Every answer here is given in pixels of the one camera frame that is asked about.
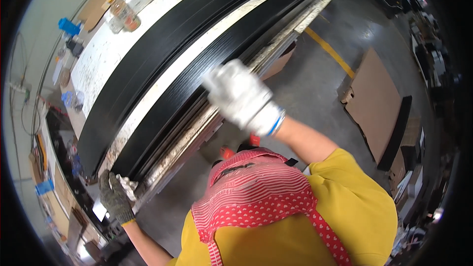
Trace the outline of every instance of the yellow shirt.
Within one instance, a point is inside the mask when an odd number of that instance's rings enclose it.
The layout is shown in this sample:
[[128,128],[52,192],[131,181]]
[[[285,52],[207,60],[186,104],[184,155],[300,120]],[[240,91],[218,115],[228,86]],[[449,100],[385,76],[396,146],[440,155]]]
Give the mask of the yellow shirt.
[[[309,168],[307,179],[318,198],[316,209],[342,241],[353,265],[383,265],[397,230],[393,199],[345,150],[337,149]],[[257,228],[222,227],[215,240],[224,266],[335,265],[303,214]],[[191,212],[184,222],[181,244],[181,254],[169,266],[210,265],[207,245],[199,241]]]

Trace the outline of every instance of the gray knit glove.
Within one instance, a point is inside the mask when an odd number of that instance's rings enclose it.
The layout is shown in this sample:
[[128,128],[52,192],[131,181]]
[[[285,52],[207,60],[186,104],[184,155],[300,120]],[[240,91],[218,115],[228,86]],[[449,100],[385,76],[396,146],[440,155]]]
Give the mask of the gray knit glove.
[[117,219],[121,226],[135,221],[135,214],[133,214],[125,190],[114,173],[109,170],[104,171],[98,181],[98,187],[100,202],[110,213],[110,216]]

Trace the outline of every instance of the hand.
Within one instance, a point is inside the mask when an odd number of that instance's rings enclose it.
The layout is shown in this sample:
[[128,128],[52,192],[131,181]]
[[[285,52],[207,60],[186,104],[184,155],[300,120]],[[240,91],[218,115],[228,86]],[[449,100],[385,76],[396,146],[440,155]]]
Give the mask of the hand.
[[209,102],[240,129],[258,136],[277,132],[286,111],[271,101],[272,92],[238,59],[211,69],[203,78]]
[[135,221],[135,215],[128,202],[126,192],[114,173],[105,170],[100,176],[98,187],[100,202],[110,213],[110,216],[116,218],[121,226]]

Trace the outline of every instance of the glass jar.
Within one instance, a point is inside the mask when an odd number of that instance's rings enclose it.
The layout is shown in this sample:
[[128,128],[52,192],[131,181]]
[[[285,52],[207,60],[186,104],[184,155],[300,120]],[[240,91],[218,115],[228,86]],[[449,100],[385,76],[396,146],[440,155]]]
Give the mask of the glass jar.
[[130,32],[135,31],[141,25],[141,20],[136,12],[124,0],[115,0],[110,6],[110,12]]

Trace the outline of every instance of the heart pattern apron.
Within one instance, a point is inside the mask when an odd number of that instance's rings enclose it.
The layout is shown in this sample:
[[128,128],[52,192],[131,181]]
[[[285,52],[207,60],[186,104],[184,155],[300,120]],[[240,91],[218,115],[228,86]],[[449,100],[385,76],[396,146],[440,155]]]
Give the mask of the heart pattern apron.
[[245,150],[212,168],[204,197],[192,205],[200,241],[212,266],[222,266],[214,235],[218,228],[253,228],[302,213],[309,218],[337,265],[351,266],[340,239],[317,212],[307,178],[266,148]]

